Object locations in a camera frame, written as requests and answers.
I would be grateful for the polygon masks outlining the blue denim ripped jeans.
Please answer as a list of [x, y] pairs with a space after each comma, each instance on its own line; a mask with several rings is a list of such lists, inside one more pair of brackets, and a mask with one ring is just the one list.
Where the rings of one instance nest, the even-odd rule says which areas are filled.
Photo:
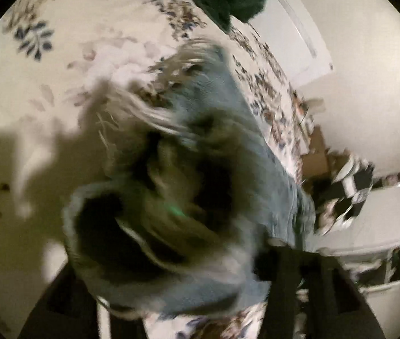
[[273, 154], [228, 67], [195, 39], [104, 95], [106, 177], [71, 196], [64, 234], [89, 293], [125, 316], [222, 316], [265, 300], [268, 241], [302, 249], [314, 205]]

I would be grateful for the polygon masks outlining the clothes pile on rack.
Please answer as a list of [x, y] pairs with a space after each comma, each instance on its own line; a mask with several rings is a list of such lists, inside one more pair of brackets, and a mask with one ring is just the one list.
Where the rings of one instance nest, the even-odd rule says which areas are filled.
[[327, 155], [329, 176], [313, 182], [318, 235], [350, 227], [362, 211], [373, 186], [374, 164], [344, 151]]

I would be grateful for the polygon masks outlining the brown cardboard box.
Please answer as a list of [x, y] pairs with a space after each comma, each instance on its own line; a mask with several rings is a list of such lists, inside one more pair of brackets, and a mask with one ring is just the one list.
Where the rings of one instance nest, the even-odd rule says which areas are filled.
[[310, 136], [309, 152], [301, 156], [303, 180], [333, 180], [349, 158], [347, 150], [332, 151], [326, 145], [321, 128], [316, 125]]

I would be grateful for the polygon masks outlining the floral white bed blanket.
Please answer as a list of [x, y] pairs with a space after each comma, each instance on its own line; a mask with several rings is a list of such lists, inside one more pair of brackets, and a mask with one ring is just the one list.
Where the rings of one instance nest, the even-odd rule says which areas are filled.
[[192, 0], [17, 0], [0, 18], [0, 331], [16, 338], [64, 264], [60, 209], [103, 169], [86, 105], [101, 81], [144, 70], [191, 38], [224, 45], [260, 129], [300, 177], [293, 91], [252, 26], [223, 32]]

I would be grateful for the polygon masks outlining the white bed headboard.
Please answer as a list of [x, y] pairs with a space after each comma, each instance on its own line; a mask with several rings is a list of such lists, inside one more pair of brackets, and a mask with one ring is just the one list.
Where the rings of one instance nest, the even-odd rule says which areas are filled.
[[250, 25], [294, 88], [334, 71], [326, 43], [301, 0], [266, 0]]

